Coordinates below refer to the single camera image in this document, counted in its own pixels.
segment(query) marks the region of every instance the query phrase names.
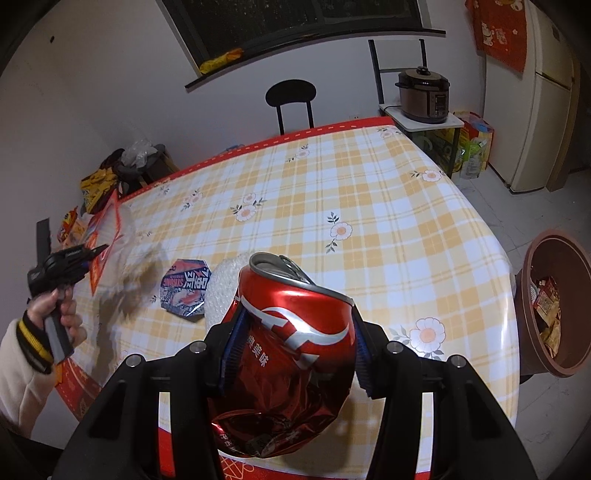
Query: white wave logo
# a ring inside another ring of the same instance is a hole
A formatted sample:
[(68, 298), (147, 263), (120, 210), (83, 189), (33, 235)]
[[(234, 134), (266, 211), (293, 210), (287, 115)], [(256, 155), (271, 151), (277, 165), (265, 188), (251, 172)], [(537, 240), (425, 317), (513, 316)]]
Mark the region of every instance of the white wave logo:
[[(349, 325), (347, 325), (342, 332), (332, 334), (323, 333), (309, 325), (305, 320), (297, 316), (291, 310), (285, 309), (283, 307), (268, 307), (264, 310), (259, 310), (246, 298), (244, 298), (244, 295), (240, 298), (240, 302), (250, 313), (260, 318), (261, 323), (269, 330), (271, 330), (274, 326), (281, 328), (285, 326), (287, 322), (290, 322), (295, 327), (295, 332), (287, 338), (285, 345), (287, 345), (292, 350), (297, 350), (306, 342), (321, 346), (334, 345), (345, 338), (349, 332)], [(283, 315), (285, 318), (276, 317), (266, 312), (277, 312)], [(300, 359), (296, 361), (296, 364), (301, 369), (306, 369), (311, 364), (313, 364), (319, 356), (320, 355), (313, 355), (312, 353), (302, 353), (300, 355)]]

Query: plaid tablecloth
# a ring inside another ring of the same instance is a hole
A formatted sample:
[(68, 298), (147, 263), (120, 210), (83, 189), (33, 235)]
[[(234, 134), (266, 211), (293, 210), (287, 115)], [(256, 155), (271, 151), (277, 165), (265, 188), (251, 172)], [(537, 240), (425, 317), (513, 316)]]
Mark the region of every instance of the plaid tablecloth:
[[(134, 246), (119, 284), (99, 283), (94, 296), (87, 280), (76, 287), (89, 338), (66, 364), (59, 390), (78, 415), (127, 355), (173, 355), (205, 336), (204, 320), (160, 308), (160, 280), (176, 259), (198, 258), (215, 269), (241, 252), (269, 251), (351, 296), (365, 320), (420, 355), (469, 358), (514, 422), (519, 352), (509, 261), (456, 186), (389, 119), (244, 147), (125, 205)], [(425, 400), (418, 472), (430, 467), (432, 405), (429, 395)], [(165, 395), (161, 405), (161, 427), (170, 431)], [(339, 418), (298, 452), (247, 459), (246, 466), (227, 459), (225, 466), (239, 465), (242, 476), (265, 476), (262, 467), (364, 477), (382, 409), (355, 381)]]

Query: refrigerator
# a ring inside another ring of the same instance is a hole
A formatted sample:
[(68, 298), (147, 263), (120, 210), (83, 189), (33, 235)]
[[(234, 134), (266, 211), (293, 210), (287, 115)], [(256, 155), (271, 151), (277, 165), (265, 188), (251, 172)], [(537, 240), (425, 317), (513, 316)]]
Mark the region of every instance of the refrigerator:
[(529, 0), (523, 75), (486, 58), (484, 119), (495, 129), (490, 165), (512, 192), (546, 185), (569, 117), (573, 60), (566, 40)]

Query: brown trash bin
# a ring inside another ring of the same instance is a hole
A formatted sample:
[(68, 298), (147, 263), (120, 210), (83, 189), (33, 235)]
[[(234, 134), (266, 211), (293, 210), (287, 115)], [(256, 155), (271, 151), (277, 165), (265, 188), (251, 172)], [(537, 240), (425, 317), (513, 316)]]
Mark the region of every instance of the brown trash bin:
[[(560, 295), (561, 339), (552, 358), (538, 331), (530, 301), (528, 275), (553, 277)], [(579, 243), (565, 232), (546, 230), (531, 243), (517, 274), (515, 312), (519, 330), (520, 374), (550, 372), (570, 377), (591, 352), (591, 262)]]

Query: striped cuff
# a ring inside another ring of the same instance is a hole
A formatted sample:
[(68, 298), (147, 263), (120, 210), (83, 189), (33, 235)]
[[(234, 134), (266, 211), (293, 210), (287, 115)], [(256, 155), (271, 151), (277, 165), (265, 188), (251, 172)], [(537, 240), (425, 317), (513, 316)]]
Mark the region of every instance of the striped cuff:
[(49, 338), (37, 327), (25, 312), (17, 323), (17, 340), (29, 365), (42, 374), (50, 374), (53, 356)]

